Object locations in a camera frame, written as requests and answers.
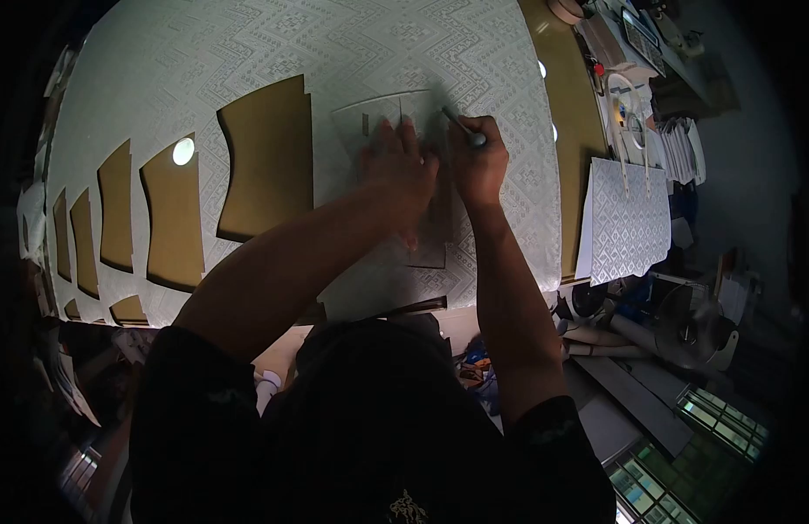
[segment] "window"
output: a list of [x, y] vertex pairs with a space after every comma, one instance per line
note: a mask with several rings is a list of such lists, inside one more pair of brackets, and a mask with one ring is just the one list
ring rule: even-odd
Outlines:
[[750, 461], [756, 460], [768, 437], [762, 424], [703, 389], [686, 392], [678, 407]]
[[606, 468], [617, 493], [617, 524], [698, 524], [672, 493], [641, 463], [647, 448], [630, 451]]

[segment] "wall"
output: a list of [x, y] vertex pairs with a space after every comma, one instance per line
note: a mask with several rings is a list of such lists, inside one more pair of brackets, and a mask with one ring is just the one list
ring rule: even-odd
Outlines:
[[787, 227], [800, 170], [786, 113], [760, 57], [724, 5], [690, 0], [681, 10], [678, 26], [704, 32], [705, 48], [721, 54], [741, 105], [698, 124], [708, 171], [698, 187], [699, 265], [714, 268], [722, 252], [742, 247], [765, 283], [761, 311], [795, 330]]

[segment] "patterned paper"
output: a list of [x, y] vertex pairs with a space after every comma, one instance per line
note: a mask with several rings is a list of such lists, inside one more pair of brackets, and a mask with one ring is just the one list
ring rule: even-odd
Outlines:
[[[591, 160], [583, 221], [592, 221], [592, 231], [583, 226], [576, 273], [578, 277], [585, 258], [592, 286], [645, 275], [652, 264], [667, 257], [671, 246], [666, 173], [650, 168], [647, 191], [643, 166], [627, 163], [626, 168], [628, 195], [619, 162]], [[585, 246], [592, 250], [589, 259], [583, 255]]]
[[[138, 293], [148, 322], [169, 324], [188, 294], [145, 280], [149, 224], [138, 168], [195, 133], [210, 271], [238, 247], [215, 236], [229, 181], [216, 110], [298, 74], [311, 93], [315, 205], [357, 183], [332, 110], [441, 85], [462, 113], [494, 115], [512, 156], [502, 191], [506, 214], [540, 288], [558, 286], [561, 224], [551, 119], [514, 0], [122, 0], [93, 28], [77, 60], [55, 128], [46, 194], [52, 202], [66, 187], [72, 205], [90, 187], [98, 254], [96, 170], [130, 138], [134, 274], [98, 263], [96, 300], [52, 272], [59, 309], [75, 298], [84, 320], [110, 323], [107, 308]], [[52, 218], [46, 227], [47, 235], [54, 234]], [[49, 260], [56, 260], [55, 243], [48, 246]], [[320, 296], [331, 318], [357, 318], [442, 295], [451, 307], [474, 303], [473, 235], [459, 202], [444, 270], [394, 267], [379, 250]]]

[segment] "man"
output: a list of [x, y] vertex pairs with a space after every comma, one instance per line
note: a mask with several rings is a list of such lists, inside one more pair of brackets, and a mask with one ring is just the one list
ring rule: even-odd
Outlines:
[[134, 521], [614, 520], [552, 317], [500, 204], [500, 131], [492, 117], [460, 120], [487, 140], [471, 149], [448, 131], [506, 435], [436, 337], [384, 320], [310, 336], [291, 388], [256, 411], [249, 362], [338, 274], [410, 231], [434, 193], [440, 161], [409, 121], [385, 121], [361, 155], [362, 187], [236, 249], [157, 335], [131, 431]]

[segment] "white paper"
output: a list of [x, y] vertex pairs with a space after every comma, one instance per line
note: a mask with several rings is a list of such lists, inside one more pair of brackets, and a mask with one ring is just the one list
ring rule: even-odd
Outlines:
[[719, 303], [724, 317], [733, 320], [739, 325], [745, 313], [745, 302], [748, 299], [748, 290], [742, 284], [727, 277], [722, 277], [719, 288]]
[[[99, 299], [94, 299], [77, 288], [75, 278], [68, 282], [57, 275], [55, 225], [47, 215], [53, 292], [64, 320], [63, 306], [75, 299], [83, 319], [114, 324], [109, 307], [133, 294], [150, 326], [174, 320], [189, 293], [146, 279], [150, 224], [138, 170], [169, 144], [195, 133], [201, 238], [209, 272], [238, 247], [216, 236], [230, 173], [216, 111], [296, 75], [304, 75], [311, 94], [316, 206], [357, 183], [354, 159], [338, 138], [333, 110], [439, 84], [462, 113], [494, 115], [512, 159], [502, 191], [507, 218], [539, 288], [558, 287], [561, 215], [552, 122], [532, 39], [514, 0], [122, 0], [87, 36], [52, 138], [46, 201], [54, 202], [65, 188], [70, 209], [89, 188], [99, 284]], [[96, 171], [128, 139], [133, 273], [98, 261], [102, 208]], [[443, 295], [452, 308], [473, 304], [472, 229], [459, 204], [445, 269], [401, 273], [371, 255], [320, 296], [330, 318], [355, 319], [389, 305]], [[74, 262], [72, 228], [67, 231]]]
[[649, 169], [649, 194], [643, 166], [627, 163], [626, 176], [628, 195], [619, 162], [591, 159], [576, 277], [592, 286], [646, 274], [671, 244], [666, 173]]

